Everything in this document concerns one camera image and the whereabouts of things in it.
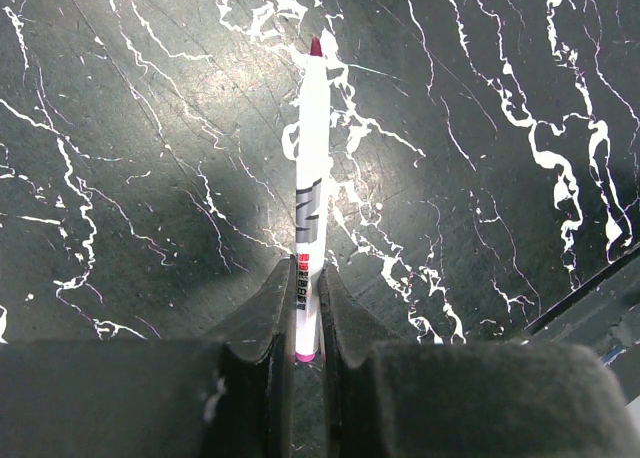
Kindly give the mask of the purple whiteboard pen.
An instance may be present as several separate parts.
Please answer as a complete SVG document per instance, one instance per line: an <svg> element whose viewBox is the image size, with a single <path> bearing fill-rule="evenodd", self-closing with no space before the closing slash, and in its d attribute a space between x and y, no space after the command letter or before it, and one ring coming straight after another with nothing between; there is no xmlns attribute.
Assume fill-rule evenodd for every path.
<svg viewBox="0 0 640 458"><path fill-rule="evenodd" d="M295 356L309 363L319 349L319 277L324 269L328 212L331 93L321 40L311 41L299 93L295 159Z"/></svg>

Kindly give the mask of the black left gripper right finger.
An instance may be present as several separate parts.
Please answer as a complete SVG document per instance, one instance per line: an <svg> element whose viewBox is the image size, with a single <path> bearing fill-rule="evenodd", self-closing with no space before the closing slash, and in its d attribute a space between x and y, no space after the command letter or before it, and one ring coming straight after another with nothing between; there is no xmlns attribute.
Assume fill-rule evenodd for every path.
<svg viewBox="0 0 640 458"><path fill-rule="evenodd" d="M319 280L331 457L635 457L615 375L553 342L401 340L328 267Z"/></svg>

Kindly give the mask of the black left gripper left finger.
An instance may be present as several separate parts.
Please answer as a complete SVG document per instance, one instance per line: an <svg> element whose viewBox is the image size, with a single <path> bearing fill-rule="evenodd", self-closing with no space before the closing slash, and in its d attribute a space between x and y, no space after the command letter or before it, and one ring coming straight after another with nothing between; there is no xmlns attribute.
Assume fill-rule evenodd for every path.
<svg viewBox="0 0 640 458"><path fill-rule="evenodd" d="M1 349L5 457L287 457L292 259L195 338Z"/></svg>

